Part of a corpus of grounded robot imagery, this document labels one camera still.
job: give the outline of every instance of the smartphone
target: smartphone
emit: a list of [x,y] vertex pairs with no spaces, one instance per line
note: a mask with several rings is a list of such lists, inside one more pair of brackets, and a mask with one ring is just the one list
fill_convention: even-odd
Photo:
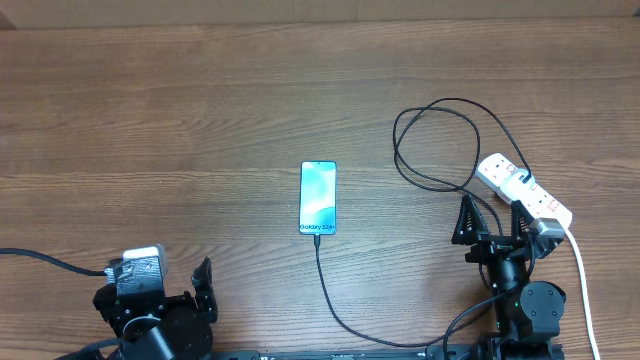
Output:
[[335,161],[305,161],[300,167],[300,233],[336,233]]

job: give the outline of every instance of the wooden surface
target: wooden surface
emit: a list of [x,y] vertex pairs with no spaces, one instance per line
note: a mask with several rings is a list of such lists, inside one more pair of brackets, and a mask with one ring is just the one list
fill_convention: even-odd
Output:
[[[169,295],[212,258],[217,349],[381,348],[331,318],[312,239],[297,232],[300,162],[331,159],[339,231],[321,256],[337,312],[373,336],[430,339],[488,294],[449,242],[460,196],[406,183],[391,129],[404,108],[461,96],[503,119],[573,211],[603,358],[638,357],[637,19],[17,31],[0,32],[0,49],[3,247],[99,269],[162,243]],[[516,159],[489,117],[455,108],[480,127],[483,157]],[[438,115],[414,131],[408,161],[463,179],[468,125]],[[486,186],[470,189],[508,222]],[[588,359],[569,244],[534,277],[566,290],[556,342]],[[3,257],[0,358],[49,359],[111,337],[91,304],[102,285]],[[492,330],[487,318],[452,341]]]
[[640,0],[0,0],[18,29],[610,17],[639,9]]

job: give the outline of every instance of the power strip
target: power strip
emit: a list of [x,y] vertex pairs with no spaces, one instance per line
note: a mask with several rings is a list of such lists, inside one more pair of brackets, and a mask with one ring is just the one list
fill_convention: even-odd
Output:
[[523,182],[528,174],[500,153],[484,159],[476,169],[476,176],[507,204],[520,200],[535,219],[558,219],[562,227],[568,229],[573,219],[571,211],[538,185],[533,176]]
[[587,275],[584,271],[582,256],[576,239],[569,231],[569,225],[573,219],[573,214],[569,209],[562,205],[556,198],[551,196],[531,176],[526,182],[523,182],[529,172],[525,169],[518,169],[511,161],[500,153],[493,154],[484,159],[476,169],[476,176],[480,178],[487,186],[496,192],[504,201],[510,204],[512,201],[520,200],[526,205],[527,210],[534,218],[553,218],[558,219],[565,230],[567,238],[571,243],[573,252],[578,262],[578,272],[580,274],[580,286],[582,288],[582,301],[584,304],[584,313],[587,321],[587,333],[593,358],[600,360],[600,352],[593,331],[593,323],[591,321],[591,309],[589,307],[589,294],[587,292]]

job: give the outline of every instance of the white cable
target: white cable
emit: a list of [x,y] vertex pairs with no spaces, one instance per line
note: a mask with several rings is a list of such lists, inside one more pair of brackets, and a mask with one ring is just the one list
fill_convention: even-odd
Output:
[[582,255],[580,255],[580,249],[578,249],[578,243],[573,237],[573,234],[569,229],[565,229],[565,233],[569,238],[573,253],[576,255],[576,261],[578,262],[578,272],[580,273],[580,286],[582,288],[582,302],[584,303],[584,316],[587,320],[587,333],[589,334],[589,342],[591,342],[591,350],[593,351],[593,358],[600,360],[600,352],[598,351],[598,344],[596,343],[596,336],[593,333],[593,323],[591,322],[591,308],[589,307],[589,294],[587,293],[587,275],[584,272],[584,264],[582,263]]

